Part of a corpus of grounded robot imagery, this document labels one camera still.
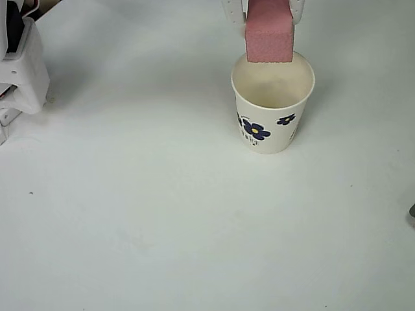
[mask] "paper cup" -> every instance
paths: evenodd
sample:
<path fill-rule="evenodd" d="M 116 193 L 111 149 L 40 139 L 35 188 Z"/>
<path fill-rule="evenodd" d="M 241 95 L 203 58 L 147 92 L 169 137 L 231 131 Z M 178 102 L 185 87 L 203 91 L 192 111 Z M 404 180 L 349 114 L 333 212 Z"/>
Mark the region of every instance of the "paper cup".
<path fill-rule="evenodd" d="M 314 89 L 308 61 L 296 52 L 292 63 L 248 63 L 243 55 L 231 80 L 245 145 L 261 154 L 286 149 Z"/>

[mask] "blue flower print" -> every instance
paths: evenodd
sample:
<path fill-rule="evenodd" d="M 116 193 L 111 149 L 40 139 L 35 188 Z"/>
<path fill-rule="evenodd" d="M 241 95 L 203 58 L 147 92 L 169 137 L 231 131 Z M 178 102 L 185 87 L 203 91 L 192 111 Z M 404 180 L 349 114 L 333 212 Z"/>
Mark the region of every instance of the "blue flower print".
<path fill-rule="evenodd" d="M 293 113 L 292 115 L 289 115 L 287 117 L 284 118 L 279 118 L 279 120 L 277 121 L 278 125 L 288 125 L 290 124 L 291 121 L 293 121 L 296 118 L 295 113 Z"/>
<path fill-rule="evenodd" d="M 271 135 L 270 132 L 264 131 L 262 125 L 256 123 L 249 123 L 249 121 L 243 119 L 245 132 L 252 135 L 258 141 L 263 141 L 265 137 Z"/>

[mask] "foam block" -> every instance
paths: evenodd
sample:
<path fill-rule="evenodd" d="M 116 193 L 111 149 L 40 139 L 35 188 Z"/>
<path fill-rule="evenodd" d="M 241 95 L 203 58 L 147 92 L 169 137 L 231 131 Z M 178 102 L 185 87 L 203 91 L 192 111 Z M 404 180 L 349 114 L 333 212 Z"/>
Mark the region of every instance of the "foam block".
<path fill-rule="evenodd" d="M 249 62 L 291 62 L 294 25 L 289 0 L 249 0 L 245 39 Z"/>

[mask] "dark spot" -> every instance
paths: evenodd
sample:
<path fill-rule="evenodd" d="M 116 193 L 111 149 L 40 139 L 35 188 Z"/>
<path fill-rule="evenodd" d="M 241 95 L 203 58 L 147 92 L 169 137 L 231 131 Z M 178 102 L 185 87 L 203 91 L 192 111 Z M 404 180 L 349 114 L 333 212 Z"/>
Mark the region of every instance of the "dark spot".
<path fill-rule="evenodd" d="M 412 206 L 412 207 L 410 208 L 410 210 L 409 210 L 409 214 L 410 214 L 412 217 L 415 217 L 415 205 L 414 205 L 414 206 Z"/>

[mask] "robotic hand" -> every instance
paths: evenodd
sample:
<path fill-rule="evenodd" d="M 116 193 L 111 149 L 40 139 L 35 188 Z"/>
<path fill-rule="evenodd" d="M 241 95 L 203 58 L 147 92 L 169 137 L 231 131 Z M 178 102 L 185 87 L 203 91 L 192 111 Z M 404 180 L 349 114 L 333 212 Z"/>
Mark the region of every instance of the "robotic hand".
<path fill-rule="evenodd" d="M 246 14 L 243 10 L 243 0 L 222 0 L 222 5 L 225 10 L 225 15 L 227 19 L 232 23 L 232 25 L 241 32 L 244 36 L 245 34 L 245 23 L 246 23 Z M 294 25 L 298 24 L 303 15 L 304 1 L 305 0 L 289 0 L 290 9 L 292 15 L 292 22 Z"/>
<path fill-rule="evenodd" d="M 0 144 L 2 126 L 42 109 L 50 82 L 36 24 L 21 16 L 23 1 L 0 0 Z"/>

